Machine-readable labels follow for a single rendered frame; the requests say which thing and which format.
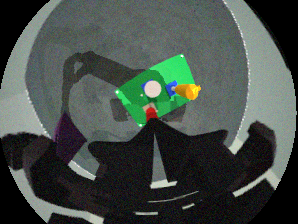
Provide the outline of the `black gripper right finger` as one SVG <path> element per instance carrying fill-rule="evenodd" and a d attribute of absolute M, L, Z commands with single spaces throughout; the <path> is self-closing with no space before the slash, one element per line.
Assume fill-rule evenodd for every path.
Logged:
<path fill-rule="evenodd" d="M 156 133 L 156 143 L 160 149 L 168 183 L 177 181 L 177 173 L 181 172 L 182 167 L 185 167 L 186 161 L 194 152 L 213 147 L 213 145 L 223 143 L 223 140 L 227 139 L 225 129 L 190 136 L 164 124 L 164 121 L 158 120 L 157 117 L 154 117 L 154 133 Z"/>

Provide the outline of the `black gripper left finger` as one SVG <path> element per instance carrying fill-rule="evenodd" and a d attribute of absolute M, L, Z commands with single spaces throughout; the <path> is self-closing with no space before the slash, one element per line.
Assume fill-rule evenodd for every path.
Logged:
<path fill-rule="evenodd" d="M 149 119 L 145 127 L 133 136 L 132 140 L 122 141 L 93 141 L 88 144 L 90 155 L 97 163 L 132 165 L 144 167 L 146 180 L 153 180 L 153 147 L 154 147 L 154 119 Z"/>

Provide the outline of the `green circuit board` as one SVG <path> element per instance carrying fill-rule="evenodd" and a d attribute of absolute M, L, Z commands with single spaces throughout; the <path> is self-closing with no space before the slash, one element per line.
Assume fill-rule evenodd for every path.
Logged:
<path fill-rule="evenodd" d="M 180 53 L 126 81 L 114 93 L 141 128 L 149 119 L 160 120 L 166 113 L 196 99 L 200 89 Z"/>

